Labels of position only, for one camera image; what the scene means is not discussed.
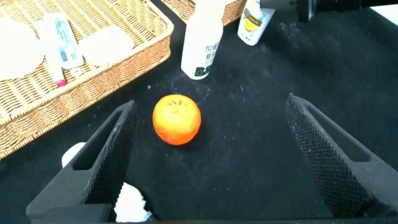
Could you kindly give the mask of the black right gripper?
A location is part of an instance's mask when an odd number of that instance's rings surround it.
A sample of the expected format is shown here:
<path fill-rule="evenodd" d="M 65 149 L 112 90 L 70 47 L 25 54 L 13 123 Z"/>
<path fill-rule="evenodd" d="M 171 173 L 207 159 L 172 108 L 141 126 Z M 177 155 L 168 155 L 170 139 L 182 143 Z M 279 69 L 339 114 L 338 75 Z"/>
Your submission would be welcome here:
<path fill-rule="evenodd" d="M 260 0 L 260 8 L 267 9 L 296 9 L 298 7 L 298 21 L 308 22 L 319 12 L 327 11 L 357 11 L 366 7 L 386 6 L 397 4 L 397 0 Z"/>

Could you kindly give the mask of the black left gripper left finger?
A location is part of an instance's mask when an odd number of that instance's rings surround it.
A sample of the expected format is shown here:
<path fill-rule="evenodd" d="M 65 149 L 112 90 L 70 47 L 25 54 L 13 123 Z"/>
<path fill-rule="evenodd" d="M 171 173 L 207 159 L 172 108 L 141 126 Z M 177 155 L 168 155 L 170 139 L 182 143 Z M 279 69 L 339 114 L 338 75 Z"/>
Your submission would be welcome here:
<path fill-rule="evenodd" d="M 133 100 L 116 108 L 27 206 L 27 216 L 38 218 L 51 208 L 71 205 L 115 206 L 131 158 L 137 117 Z"/>

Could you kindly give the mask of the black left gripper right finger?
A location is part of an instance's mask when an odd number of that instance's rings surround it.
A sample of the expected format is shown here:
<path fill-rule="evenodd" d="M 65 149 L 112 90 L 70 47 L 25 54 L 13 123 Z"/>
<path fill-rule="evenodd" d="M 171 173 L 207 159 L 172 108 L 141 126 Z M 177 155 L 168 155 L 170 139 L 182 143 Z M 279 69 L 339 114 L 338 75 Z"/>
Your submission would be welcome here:
<path fill-rule="evenodd" d="M 303 98 L 290 94 L 285 116 L 334 216 L 397 216 L 395 169 Z"/>

